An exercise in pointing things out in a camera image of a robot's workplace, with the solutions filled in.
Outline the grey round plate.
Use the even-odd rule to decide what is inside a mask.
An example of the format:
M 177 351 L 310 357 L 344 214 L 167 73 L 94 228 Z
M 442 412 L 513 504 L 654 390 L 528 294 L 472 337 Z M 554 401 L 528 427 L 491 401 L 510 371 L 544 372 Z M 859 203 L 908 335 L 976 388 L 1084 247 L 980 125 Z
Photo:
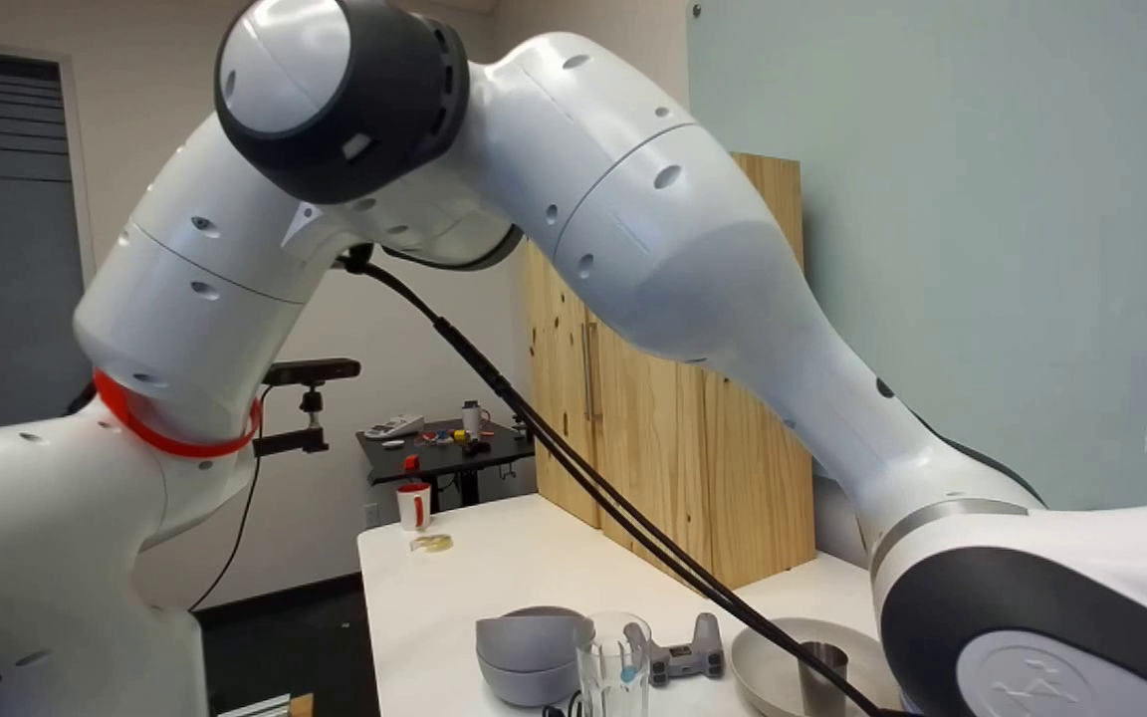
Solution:
M 898 711 L 902 689 L 889 671 L 877 639 L 842 623 L 810 617 L 773 619 L 799 642 L 824 641 L 846 654 L 846 680 L 880 708 Z M 739 632 L 725 652 L 739 694 L 766 717 L 825 717 L 805 702 L 799 662 L 750 629 Z

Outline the grey game controller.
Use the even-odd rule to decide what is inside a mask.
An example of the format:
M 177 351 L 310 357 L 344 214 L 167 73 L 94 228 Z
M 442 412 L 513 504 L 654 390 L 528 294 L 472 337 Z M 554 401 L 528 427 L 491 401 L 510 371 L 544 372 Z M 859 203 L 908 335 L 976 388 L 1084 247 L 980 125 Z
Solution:
M 721 679 L 725 673 L 725 652 L 718 617 L 711 611 L 699 613 L 695 630 L 687 642 L 661 647 L 646 638 L 642 629 L 626 630 L 635 640 L 646 645 L 647 676 L 651 688 L 665 688 L 669 681 L 702 675 L 707 679 Z

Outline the black side table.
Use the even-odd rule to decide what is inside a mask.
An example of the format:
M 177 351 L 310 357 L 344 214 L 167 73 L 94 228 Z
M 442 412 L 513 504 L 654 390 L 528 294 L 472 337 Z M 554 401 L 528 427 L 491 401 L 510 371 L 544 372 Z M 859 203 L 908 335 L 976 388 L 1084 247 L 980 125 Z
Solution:
M 427 423 L 423 431 L 405 436 L 397 446 L 387 446 L 387 441 L 365 441 L 356 432 L 362 455 L 368 460 L 368 482 L 372 486 L 428 482 L 434 488 L 434 509 L 443 509 L 442 491 L 455 489 L 461 507 L 481 504 L 481 476 L 487 469 L 498 468 L 501 475 L 509 475 L 518 460 L 536 455 L 532 441 L 520 436 L 510 427 L 493 421 L 484 426 L 481 445 L 466 446 L 454 439 L 461 423 L 455 419 Z M 420 471 L 405 475 L 401 459 L 408 454 L 420 457 Z

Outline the frosted glass whiteboard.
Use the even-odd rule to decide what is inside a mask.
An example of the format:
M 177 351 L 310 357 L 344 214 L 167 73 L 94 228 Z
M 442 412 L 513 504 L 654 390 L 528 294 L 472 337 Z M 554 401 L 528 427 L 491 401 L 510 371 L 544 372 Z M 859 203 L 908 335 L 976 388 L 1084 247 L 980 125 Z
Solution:
M 796 159 L 816 298 L 1051 507 L 1147 504 L 1147 0 L 695 0 L 689 106 Z

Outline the wooden cabinet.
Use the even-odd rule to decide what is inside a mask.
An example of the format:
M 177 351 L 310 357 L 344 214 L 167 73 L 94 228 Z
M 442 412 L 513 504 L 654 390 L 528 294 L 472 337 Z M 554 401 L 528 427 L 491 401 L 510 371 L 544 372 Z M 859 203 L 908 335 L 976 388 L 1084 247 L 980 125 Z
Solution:
M 816 558 L 813 466 L 763 403 L 717 373 L 642 353 L 522 246 L 530 404 L 670 540 L 729 589 Z M 579 324 L 599 324 L 602 419 L 583 416 Z

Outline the clear glass cup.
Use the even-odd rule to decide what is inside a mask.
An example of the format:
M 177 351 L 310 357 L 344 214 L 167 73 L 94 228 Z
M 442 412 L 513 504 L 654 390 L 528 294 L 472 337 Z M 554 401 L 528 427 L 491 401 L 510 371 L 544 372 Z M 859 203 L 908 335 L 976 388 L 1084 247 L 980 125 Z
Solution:
M 650 626 L 629 611 L 602 611 L 584 617 L 574 640 L 574 717 L 649 717 Z

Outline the metal cup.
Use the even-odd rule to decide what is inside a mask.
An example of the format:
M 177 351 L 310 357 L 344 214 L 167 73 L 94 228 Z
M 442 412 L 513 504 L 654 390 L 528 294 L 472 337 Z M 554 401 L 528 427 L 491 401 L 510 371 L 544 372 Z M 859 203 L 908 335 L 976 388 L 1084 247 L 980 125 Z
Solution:
M 827 641 L 805 641 L 802 649 L 828 670 L 846 679 L 846 652 Z M 799 691 L 805 717 L 846 717 L 846 695 L 827 677 L 798 661 Z

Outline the grey bowl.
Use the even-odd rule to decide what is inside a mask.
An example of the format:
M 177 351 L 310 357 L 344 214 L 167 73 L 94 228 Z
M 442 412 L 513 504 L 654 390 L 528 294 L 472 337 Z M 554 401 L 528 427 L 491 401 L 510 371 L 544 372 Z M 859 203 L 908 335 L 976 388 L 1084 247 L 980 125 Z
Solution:
M 576 658 L 582 611 L 560 606 L 530 606 L 475 622 L 475 653 L 482 663 L 510 672 L 565 667 Z
M 501 702 L 520 708 L 564 704 L 579 689 L 576 658 L 545 670 L 516 671 L 496 667 L 477 656 L 478 667 L 491 691 Z

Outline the white remote control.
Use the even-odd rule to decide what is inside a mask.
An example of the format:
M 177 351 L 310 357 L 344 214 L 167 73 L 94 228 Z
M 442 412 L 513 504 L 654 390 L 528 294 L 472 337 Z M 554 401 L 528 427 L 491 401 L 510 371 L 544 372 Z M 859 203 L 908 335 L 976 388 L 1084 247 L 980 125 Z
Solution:
M 365 428 L 360 436 L 365 441 L 397 441 L 405 436 L 420 434 L 426 426 L 423 414 L 400 413 L 388 416 L 387 421 Z

